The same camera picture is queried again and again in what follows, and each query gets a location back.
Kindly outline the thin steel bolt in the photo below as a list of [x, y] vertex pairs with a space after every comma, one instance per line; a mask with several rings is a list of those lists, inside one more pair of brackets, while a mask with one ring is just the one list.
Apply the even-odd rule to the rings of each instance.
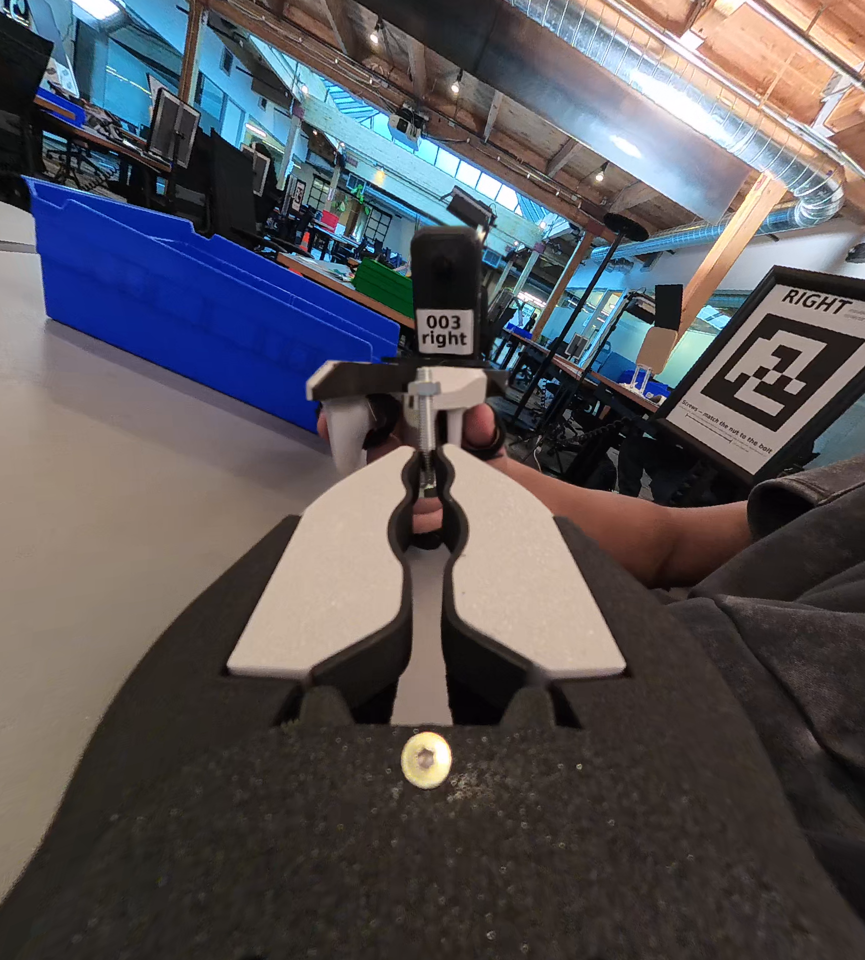
[[[416, 378], [437, 380], [434, 369], [429, 366], [418, 367], [413, 380]], [[438, 441], [436, 397], [417, 398], [410, 396], [408, 392], [405, 395], [404, 413], [406, 422], [414, 429], [418, 441], [420, 469], [417, 496], [419, 499], [437, 496], [435, 468], [435, 452]]]

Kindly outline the wooden board stand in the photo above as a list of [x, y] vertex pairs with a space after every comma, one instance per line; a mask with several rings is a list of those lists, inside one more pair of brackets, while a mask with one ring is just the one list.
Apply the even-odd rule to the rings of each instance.
[[683, 308], [682, 284], [658, 284], [654, 289], [653, 322], [636, 358], [634, 384], [662, 373], [679, 341]]

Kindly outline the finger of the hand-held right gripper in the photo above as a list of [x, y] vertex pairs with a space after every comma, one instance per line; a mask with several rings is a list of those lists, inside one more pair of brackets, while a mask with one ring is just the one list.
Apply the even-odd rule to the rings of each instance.
[[370, 364], [325, 362], [306, 380], [306, 399], [322, 406], [338, 471], [367, 465], [365, 442], [374, 426], [368, 401]]
[[488, 377], [478, 367], [435, 366], [433, 383], [438, 392], [432, 397], [432, 425], [435, 445], [463, 444], [466, 411], [486, 401]]

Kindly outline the grey desk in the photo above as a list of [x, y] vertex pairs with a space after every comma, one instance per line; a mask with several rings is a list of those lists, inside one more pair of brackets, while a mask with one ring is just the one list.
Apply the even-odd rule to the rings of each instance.
[[[0, 203], [0, 239], [35, 244]], [[52, 321], [0, 251], [0, 902], [151, 643], [339, 476], [313, 434]]]

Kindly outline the black studio light panel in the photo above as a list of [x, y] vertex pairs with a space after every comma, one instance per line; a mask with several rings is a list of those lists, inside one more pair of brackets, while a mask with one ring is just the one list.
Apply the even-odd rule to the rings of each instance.
[[489, 204], [474, 198], [460, 186], [451, 188], [446, 210], [464, 226], [485, 234], [496, 221], [496, 214]]

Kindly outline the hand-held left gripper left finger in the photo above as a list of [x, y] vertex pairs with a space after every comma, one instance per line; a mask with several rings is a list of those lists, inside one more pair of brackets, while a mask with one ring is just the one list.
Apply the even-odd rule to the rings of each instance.
[[414, 449], [400, 446], [292, 524], [227, 673], [331, 688], [357, 722], [389, 724], [413, 652], [413, 534]]

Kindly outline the person's right hand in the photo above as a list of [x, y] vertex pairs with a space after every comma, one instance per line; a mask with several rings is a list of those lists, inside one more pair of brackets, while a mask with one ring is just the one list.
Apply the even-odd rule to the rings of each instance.
[[[407, 443], [408, 429], [401, 400], [388, 394], [372, 394], [367, 398], [372, 428], [366, 434], [364, 451], [367, 461], [374, 461]], [[486, 402], [461, 414], [460, 446], [483, 462], [496, 474], [505, 476], [541, 499], [544, 485], [540, 476], [521, 463], [512, 462], [506, 450], [503, 422]], [[419, 494], [412, 507], [410, 543], [432, 550], [441, 543], [443, 506], [433, 493]]]

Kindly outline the silver ceiling air duct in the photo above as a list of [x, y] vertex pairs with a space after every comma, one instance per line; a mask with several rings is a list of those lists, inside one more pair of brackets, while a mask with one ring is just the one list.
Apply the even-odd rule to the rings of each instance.
[[700, 66], [678, 41], [649, 26], [631, 2], [510, 4], [733, 158], [781, 182], [794, 199], [786, 214], [792, 230], [819, 227], [841, 213], [846, 201], [841, 164]]

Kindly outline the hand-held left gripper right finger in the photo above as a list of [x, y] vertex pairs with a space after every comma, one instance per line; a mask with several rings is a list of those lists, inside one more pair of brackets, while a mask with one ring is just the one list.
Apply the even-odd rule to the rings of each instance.
[[441, 648], [455, 724], [498, 724], [522, 690], [621, 677], [627, 661], [583, 574], [581, 534], [450, 443], [440, 449]]

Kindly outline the stack of green bins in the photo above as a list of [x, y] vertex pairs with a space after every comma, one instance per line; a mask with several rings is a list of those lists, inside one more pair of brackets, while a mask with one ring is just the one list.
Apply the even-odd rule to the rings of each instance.
[[391, 269], [379, 260], [364, 258], [354, 271], [352, 284], [358, 293], [402, 316], [415, 316], [412, 278]]

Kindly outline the blue plastic bin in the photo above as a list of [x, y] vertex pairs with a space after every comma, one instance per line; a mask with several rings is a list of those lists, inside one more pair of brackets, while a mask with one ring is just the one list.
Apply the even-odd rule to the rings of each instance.
[[307, 379], [398, 352], [400, 326], [179, 217], [25, 179], [46, 316], [315, 431]]

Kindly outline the person's right forearm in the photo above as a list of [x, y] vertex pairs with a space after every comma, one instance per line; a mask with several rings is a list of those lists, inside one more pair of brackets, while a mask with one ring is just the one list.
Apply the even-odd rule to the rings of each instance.
[[744, 502], [674, 508], [548, 478], [540, 498], [651, 588], [695, 586], [753, 540]]

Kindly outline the wooden work table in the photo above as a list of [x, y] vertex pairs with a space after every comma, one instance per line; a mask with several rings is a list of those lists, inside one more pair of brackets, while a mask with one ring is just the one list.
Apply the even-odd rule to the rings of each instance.
[[396, 322], [400, 327], [406, 330], [415, 330], [414, 317], [408, 316], [401, 311], [384, 304], [373, 296], [358, 291], [351, 282], [347, 282], [332, 275], [328, 270], [320, 268], [314, 260], [288, 254], [282, 251], [277, 252], [276, 262], [284, 269], [290, 270], [295, 274], [323, 286], [335, 294], [341, 295], [347, 300], [353, 301], [363, 307], [366, 307], [388, 319]]

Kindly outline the black computer monitor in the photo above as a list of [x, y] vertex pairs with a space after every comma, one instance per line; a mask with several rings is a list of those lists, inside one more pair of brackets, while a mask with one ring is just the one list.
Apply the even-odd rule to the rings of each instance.
[[167, 87], [154, 93], [146, 152], [171, 167], [189, 167], [201, 114]]

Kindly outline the black framed marker poster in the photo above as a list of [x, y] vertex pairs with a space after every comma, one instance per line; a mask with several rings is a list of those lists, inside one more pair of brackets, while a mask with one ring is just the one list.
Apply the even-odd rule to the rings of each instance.
[[753, 486], [865, 393], [865, 279], [775, 266], [649, 430]]

